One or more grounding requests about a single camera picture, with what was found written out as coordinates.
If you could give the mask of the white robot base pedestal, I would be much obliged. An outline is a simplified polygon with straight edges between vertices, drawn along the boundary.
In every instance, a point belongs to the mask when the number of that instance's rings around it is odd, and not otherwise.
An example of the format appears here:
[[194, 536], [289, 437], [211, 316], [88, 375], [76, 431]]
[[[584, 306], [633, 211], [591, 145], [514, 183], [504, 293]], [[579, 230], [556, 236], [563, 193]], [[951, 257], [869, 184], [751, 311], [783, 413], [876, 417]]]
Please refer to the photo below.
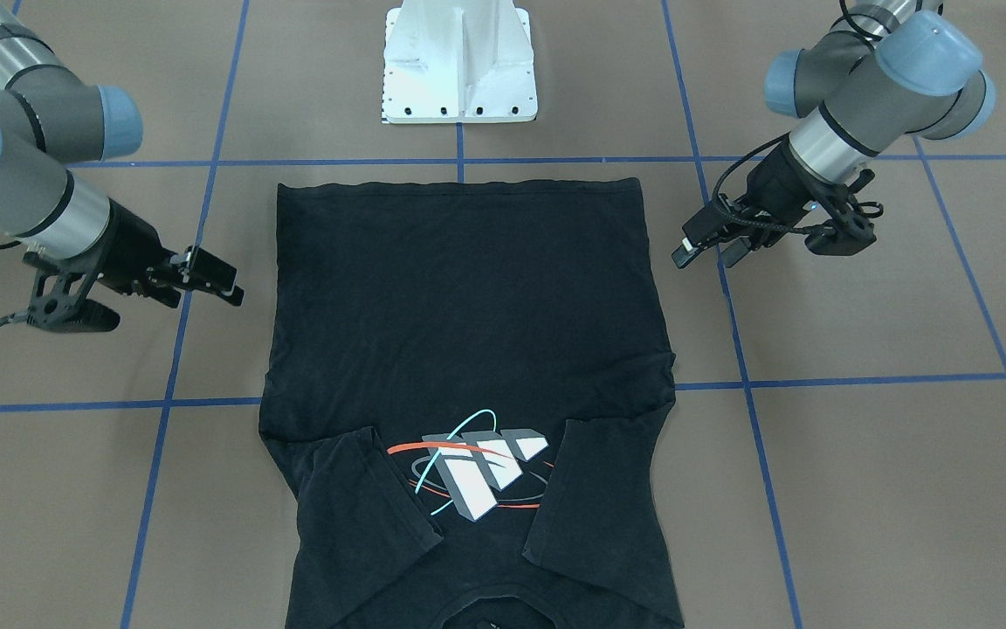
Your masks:
[[531, 17], [512, 1], [403, 1], [386, 13], [384, 28], [382, 123], [538, 116]]

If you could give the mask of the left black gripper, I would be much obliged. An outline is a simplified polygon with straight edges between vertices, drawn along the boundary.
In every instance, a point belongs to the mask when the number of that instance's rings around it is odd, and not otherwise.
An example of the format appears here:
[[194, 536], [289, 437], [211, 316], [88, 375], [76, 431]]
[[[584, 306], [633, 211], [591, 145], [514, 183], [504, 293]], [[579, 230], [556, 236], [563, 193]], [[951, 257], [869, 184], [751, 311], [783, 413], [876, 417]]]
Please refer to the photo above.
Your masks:
[[[735, 169], [770, 149], [766, 158], [747, 176], [746, 191], [737, 198], [721, 191], [724, 180]], [[771, 140], [743, 156], [723, 172], [701, 210], [684, 224], [681, 243], [672, 252], [677, 268], [687, 268], [704, 252], [723, 243], [720, 254], [725, 268], [737, 266], [759, 247], [771, 246], [785, 234], [810, 235], [819, 225], [798, 227], [813, 202], [810, 178], [790, 151], [788, 140]]]

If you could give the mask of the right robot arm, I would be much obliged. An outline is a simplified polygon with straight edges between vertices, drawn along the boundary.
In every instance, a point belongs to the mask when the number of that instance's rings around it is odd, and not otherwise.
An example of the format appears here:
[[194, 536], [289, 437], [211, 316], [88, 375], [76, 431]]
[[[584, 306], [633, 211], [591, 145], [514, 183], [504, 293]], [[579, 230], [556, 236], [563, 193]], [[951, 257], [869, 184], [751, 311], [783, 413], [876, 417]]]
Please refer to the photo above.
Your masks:
[[0, 4], [0, 232], [28, 262], [87, 291], [100, 283], [175, 307], [184, 291], [243, 302], [237, 270], [203, 248], [169, 250], [156, 229], [73, 174], [134, 154], [143, 122], [114, 85], [88, 84]]

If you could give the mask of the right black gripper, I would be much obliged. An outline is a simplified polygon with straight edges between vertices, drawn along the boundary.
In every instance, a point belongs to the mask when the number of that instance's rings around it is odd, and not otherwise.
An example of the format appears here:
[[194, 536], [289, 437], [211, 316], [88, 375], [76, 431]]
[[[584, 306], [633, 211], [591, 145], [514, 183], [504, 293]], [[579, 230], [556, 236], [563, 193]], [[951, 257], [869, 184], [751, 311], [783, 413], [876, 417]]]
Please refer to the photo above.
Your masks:
[[[157, 286], [151, 280], [151, 268], [169, 263], [175, 252], [161, 243], [156, 229], [123, 207], [108, 199], [107, 226], [83, 253], [75, 258], [83, 275], [75, 301], [88, 302], [88, 292], [96, 283], [123, 295], [139, 295], [176, 309], [183, 295], [178, 289]], [[202, 247], [189, 247], [181, 262], [181, 278], [191, 286], [206, 289], [208, 294], [240, 307], [246, 291], [237, 284], [238, 271], [218, 256]]]

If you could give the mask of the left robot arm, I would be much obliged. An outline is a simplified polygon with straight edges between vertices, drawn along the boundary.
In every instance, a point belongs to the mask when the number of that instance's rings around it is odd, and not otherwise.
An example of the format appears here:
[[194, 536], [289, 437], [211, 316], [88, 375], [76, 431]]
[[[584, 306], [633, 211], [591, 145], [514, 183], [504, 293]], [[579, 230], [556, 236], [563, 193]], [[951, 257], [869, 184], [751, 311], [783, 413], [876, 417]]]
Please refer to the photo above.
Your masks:
[[858, 254], [877, 240], [884, 211], [858, 199], [871, 160], [902, 136], [971, 135], [993, 114], [997, 88], [982, 52], [940, 1], [858, 1], [839, 12], [815, 46], [772, 60], [765, 103], [796, 124], [740, 159], [752, 164], [741, 195], [715, 183], [683, 223], [675, 266], [719, 248], [732, 267], [785, 235], [819, 256]]

